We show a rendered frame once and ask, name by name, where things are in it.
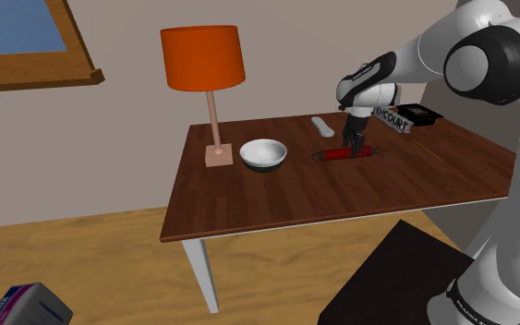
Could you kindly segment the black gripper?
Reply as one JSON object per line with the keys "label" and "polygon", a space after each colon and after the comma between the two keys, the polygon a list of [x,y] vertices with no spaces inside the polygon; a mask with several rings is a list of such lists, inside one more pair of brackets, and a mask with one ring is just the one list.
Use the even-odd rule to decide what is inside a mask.
{"label": "black gripper", "polygon": [[369,116],[358,117],[349,114],[343,130],[343,147],[349,153],[358,156],[365,144],[365,136],[361,134],[367,127]]}

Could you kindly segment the red coil spring tool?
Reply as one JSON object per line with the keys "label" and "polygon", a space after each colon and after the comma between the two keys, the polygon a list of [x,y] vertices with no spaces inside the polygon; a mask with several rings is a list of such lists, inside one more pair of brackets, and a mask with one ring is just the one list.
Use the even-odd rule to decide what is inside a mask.
{"label": "red coil spring tool", "polygon": [[334,150],[322,150],[311,155],[311,159],[314,161],[328,162],[344,159],[362,158],[369,157],[379,153],[378,148],[373,148],[368,145],[363,146],[358,152],[353,153],[351,147],[334,149]]}

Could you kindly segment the white remote control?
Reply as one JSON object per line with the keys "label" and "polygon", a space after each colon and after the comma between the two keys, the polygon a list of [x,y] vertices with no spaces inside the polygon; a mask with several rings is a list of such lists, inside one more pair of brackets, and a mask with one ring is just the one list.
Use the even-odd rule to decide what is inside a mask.
{"label": "white remote control", "polygon": [[321,117],[312,116],[311,123],[316,127],[322,137],[332,138],[334,136],[334,130],[330,128]]}

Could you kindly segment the grey letter sign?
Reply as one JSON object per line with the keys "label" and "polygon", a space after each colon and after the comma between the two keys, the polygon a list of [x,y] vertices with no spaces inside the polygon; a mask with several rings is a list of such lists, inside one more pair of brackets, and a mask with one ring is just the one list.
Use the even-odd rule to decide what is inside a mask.
{"label": "grey letter sign", "polygon": [[398,114],[392,106],[375,107],[373,114],[380,119],[386,126],[395,130],[397,133],[410,133],[413,123],[402,115]]}

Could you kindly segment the thin wooden stick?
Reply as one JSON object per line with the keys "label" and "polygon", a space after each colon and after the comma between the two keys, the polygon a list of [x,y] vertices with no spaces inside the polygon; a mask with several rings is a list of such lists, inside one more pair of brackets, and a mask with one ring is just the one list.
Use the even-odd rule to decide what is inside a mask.
{"label": "thin wooden stick", "polygon": [[420,144],[419,142],[417,142],[416,140],[414,139],[411,139],[411,141],[418,145],[422,150],[424,150],[426,153],[428,153],[429,155],[433,156],[435,159],[437,159],[438,161],[442,162],[443,159],[438,156],[437,154],[435,154],[434,152],[432,152],[431,150],[429,150],[427,147],[425,147],[424,145]]}

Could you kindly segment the brown wooden table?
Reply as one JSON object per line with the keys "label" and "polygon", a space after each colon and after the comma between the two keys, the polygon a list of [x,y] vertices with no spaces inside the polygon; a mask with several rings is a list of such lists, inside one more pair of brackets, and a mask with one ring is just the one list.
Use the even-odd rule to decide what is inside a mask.
{"label": "brown wooden table", "polygon": [[272,138],[287,155],[269,173],[249,170],[240,158],[208,167],[204,148],[211,129],[188,129],[160,239],[183,244],[210,312],[219,304],[209,238],[503,199],[514,168],[511,151],[445,119],[409,134],[372,120],[367,142],[378,154],[329,162],[311,155],[338,147],[342,138],[323,138],[306,115],[223,122],[220,129],[235,149]]}

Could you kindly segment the white bowl with black base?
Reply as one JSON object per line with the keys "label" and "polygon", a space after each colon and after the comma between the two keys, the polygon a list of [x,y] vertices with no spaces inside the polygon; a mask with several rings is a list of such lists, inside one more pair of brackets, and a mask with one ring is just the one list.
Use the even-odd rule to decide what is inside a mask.
{"label": "white bowl with black base", "polygon": [[278,169],[287,155],[286,146],[274,139],[259,138],[245,143],[239,151],[244,165],[257,173]]}

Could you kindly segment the dark robot stand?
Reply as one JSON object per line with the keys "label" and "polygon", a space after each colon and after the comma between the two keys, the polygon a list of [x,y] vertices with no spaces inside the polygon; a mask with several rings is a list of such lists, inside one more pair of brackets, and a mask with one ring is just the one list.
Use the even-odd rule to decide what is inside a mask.
{"label": "dark robot stand", "polygon": [[322,310],[317,325],[430,325],[429,300],[472,262],[400,220]]}

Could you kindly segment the orange shade table lamp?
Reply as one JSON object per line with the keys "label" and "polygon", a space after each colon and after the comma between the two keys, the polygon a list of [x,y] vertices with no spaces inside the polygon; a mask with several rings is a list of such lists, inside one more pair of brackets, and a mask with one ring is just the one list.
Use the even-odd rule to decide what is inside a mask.
{"label": "orange shade table lamp", "polygon": [[214,93],[246,80],[237,26],[167,28],[160,36],[168,87],[206,94],[213,143],[206,147],[205,165],[233,164],[232,145],[221,142]]}

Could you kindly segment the grey and purple box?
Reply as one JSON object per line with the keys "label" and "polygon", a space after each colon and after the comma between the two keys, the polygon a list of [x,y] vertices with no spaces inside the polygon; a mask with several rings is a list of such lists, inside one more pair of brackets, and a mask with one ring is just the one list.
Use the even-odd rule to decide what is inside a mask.
{"label": "grey and purple box", "polygon": [[11,286],[0,299],[0,325],[69,325],[73,315],[43,283]]}

